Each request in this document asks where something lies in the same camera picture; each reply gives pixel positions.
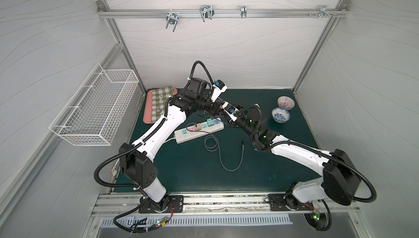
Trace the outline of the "pink charger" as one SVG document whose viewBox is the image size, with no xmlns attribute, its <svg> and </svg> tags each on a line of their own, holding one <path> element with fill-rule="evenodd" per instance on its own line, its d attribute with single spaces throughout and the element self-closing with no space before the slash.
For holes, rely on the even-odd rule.
<svg viewBox="0 0 419 238">
<path fill-rule="evenodd" d="M 202 126 L 200 123 L 190 123 L 186 129 L 190 132 L 197 132 L 202 130 Z"/>
</svg>

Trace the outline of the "teal USB charger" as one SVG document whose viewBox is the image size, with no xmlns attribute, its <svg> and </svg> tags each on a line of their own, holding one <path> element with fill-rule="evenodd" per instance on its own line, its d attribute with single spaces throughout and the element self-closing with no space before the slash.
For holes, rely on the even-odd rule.
<svg viewBox="0 0 419 238">
<path fill-rule="evenodd" d="M 215 120 L 214 119 L 207 119 L 207 125 L 208 126 L 214 126 L 215 125 Z"/>
</svg>

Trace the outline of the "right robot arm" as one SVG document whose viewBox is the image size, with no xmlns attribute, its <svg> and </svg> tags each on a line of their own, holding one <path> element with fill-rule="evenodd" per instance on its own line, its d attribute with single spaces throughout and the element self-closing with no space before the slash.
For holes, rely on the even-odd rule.
<svg viewBox="0 0 419 238">
<path fill-rule="evenodd" d="M 377 199 L 373 184 L 355 168 L 344 151 L 315 149 L 264 128 L 261 110 L 254 104 L 241 109 L 226 107 L 225 112 L 236 126 L 249 134 L 257 151 L 293 160 L 319 175 L 317 179 L 292 185 L 288 190 L 290 200 L 305 203 L 331 199 L 349 206 L 353 201 L 372 203 Z"/>
</svg>

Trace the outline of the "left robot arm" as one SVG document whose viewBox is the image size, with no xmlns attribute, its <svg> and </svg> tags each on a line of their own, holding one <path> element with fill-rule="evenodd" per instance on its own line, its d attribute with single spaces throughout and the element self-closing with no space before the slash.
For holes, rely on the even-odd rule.
<svg viewBox="0 0 419 238">
<path fill-rule="evenodd" d="M 159 149 L 172 132 L 196 111 L 218 115 L 221 112 L 218 96 L 227 89 L 222 81 L 214 81 L 211 76 L 208 80 L 196 78 L 194 72 L 198 65 L 204 66 L 204 63 L 194 62 L 185 87 L 164 102 L 159 120 L 133 144 L 121 145 L 117 155 L 103 161 L 96 168 L 93 175 L 96 183 L 117 188 L 118 184 L 102 180 L 99 173 L 110 162 L 119 160 L 121 172 L 131 180 L 125 187 L 140 191 L 157 204 L 167 200 L 169 192 L 160 183 L 158 169 L 154 164 Z"/>
</svg>

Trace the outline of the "white colourful power strip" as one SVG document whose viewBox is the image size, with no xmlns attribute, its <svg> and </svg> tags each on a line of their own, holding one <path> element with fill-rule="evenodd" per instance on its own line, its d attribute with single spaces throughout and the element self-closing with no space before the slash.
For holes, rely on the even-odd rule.
<svg viewBox="0 0 419 238">
<path fill-rule="evenodd" d="M 177 144 L 182 144 L 200 137 L 209 135 L 210 133 L 215 133 L 224 130 L 224 123 L 218 119 L 215 120 L 214 126 L 208 126 L 207 120 L 201 122 L 202 130 L 197 132 L 190 132 L 186 128 L 177 130 L 174 132 L 174 138 Z"/>
</svg>

